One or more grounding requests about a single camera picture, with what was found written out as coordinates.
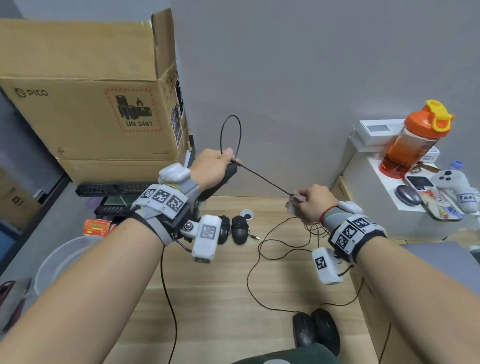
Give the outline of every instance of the green fabric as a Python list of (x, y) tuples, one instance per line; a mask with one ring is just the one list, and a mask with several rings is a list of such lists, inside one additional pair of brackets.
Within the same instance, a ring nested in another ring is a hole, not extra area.
[(263, 364), (273, 359), (283, 359), (290, 364), (340, 364), (340, 361), (330, 350), (317, 343), (296, 349), (272, 352), (270, 354), (243, 359), (234, 364)]

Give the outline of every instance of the orange bottle lid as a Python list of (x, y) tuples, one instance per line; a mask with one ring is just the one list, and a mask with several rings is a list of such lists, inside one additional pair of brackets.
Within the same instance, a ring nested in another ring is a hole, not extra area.
[(427, 100), (420, 111), (414, 111), (405, 119), (405, 127), (412, 133), (429, 139), (440, 139), (452, 130), (452, 120), (446, 107), (439, 101)]

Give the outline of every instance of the yellow carrying loop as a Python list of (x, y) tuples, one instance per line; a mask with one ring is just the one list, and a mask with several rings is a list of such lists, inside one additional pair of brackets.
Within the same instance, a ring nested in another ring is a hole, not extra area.
[(436, 132), (446, 132), (452, 128), (453, 115), (449, 114), (447, 108), (437, 100), (427, 100), (425, 102), (430, 112), (435, 114), (432, 122), (432, 129)]

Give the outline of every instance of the forearm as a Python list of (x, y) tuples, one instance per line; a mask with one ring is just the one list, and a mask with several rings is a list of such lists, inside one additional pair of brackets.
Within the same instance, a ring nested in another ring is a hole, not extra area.
[(357, 263), (425, 363), (471, 363), (480, 357), (477, 295), (385, 238), (364, 245)]
[(39, 297), (0, 344), (2, 363), (102, 363), (163, 248), (152, 231), (127, 219)]

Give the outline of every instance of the silver computer mouse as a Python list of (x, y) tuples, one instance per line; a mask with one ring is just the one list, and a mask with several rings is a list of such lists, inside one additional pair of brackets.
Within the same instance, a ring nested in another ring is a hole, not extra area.
[(421, 204), (420, 194), (411, 186), (401, 184), (395, 189), (395, 196), (405, 205), (415, 206)]

